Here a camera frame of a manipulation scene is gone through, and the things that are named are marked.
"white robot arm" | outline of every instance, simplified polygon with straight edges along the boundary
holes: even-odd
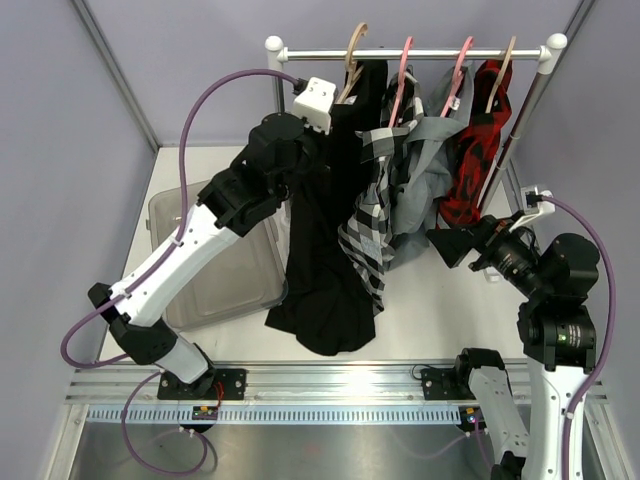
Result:
[[[531,433],[496,351],[465,349],[450,371],[422,370],[423,388],[446,382],[449,394],[477,399],[496,461],[492,480],[560,480],[562,461],[568,462],[572,478],[580,478],[584,399],[571,417],[571,439],[564,443],[568,451],[563,451],[563,426],[569,402],[596,365],[595,327],[583,303],[598,280],[600,254],[593,243],[572,233],[556,237],[542,255],[523,242],[518,229],[554,211],[540,200],[550,192],[541,196],[532,188],[525,193],[526,210],[511,218],[487,215],[472,227],[431,230],[427,237],[450,268],[475,249],[480,257],[471,270],[493,267],[527,297],[517,325],[531,379]],[[434,398],[428,390],[425,396]],[[469,414],[471,419],[478,421],[476,412]]]
[[[109,286],[96,284],[89,298],[96,307],[121,298],[102,314],[118,345],[140,365],[156,364],[177,377],[192,398],[211,390],[215,368],[194,344],[171,330],[162,312],[213,257],[276,212],[302,175],[322,167],[336,86],[311,78],[296,97],[292,113],[266,117],[249,142],[198,194],[178,241],[177,231],[134,272]],[[169,253],[153,274],[132,284]]]

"clothing rack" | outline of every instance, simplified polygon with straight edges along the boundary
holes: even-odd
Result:
[[[522,108],[511,129],[511,133],[502,146],[498,159],[494,162],[494,168],[487,179],[484,195],[480,200],[480,210],[484,213],[491,203],[502,175],[504,174],[511,157],[515,151],[520,137],[527,128],[527,124],[540,99],[553,72],[562,50],[567,46],[567,37],[562,33],[551,35],[545,45],[531,50],[513,50],[512,60],[535,60],[538,62],[538,70],[534,76]],[[296,61],[344,61],[346,50],[291,50],[285,47],[280,37],[271,36],[265,42],[267,49],[268,65],[270,69],[283,71],[286,62]],[[456,49],[411,49],[408,58],[410,60],[456,60],[460,50]],[[470,49],[465,59],[472,60],[501,60],[504,58],[504,50]],[[354,60],[400,60],[401,49],[377,48],[369,50],[355,50]],[[273,80],[273,96],[276,111],[284,112],[284,86],[281,79]]]

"plastic container lid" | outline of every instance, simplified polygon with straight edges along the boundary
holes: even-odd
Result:
[[[189,203],[208,182],[187,187]],[[155,250],[180,223],[180,189],[158,193],[149,202],[151,245]],[[271,219],[214,257],[176,295],[165,319],[187,330],[268,309],[286,296],[284,268]]]

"red and black flannel shirt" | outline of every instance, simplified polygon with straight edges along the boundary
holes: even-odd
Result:
[[[453,187],[438,206],[438,213],[450,227],[472,225],[480,220],[480,192],[500,146],[500,130],[511,117],[511,104],[507,97],[513,73],[511,62],[498,87],[491,112],[484,113],[501,66],[499,60],[488,60],[476,73],[469,126],[452,142],[456,145],[457,159]]]

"metal floor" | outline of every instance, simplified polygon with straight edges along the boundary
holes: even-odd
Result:
[[[131,425],[141,456],[165,469],[195,465],[201,445],[186,435],[150,442],[165,425]],[[189,478],[216,480],[486,480],[475,438],[462,440],[437,458],[461,432],[454,426],[217,425],[208,433],[217,454]],[[585,435],[584,478],[604,479]],[[488,438],[482,439],[491,455]],[[120,425],[88,423],[71,480],[167,478],[140,467],[128,454]]]

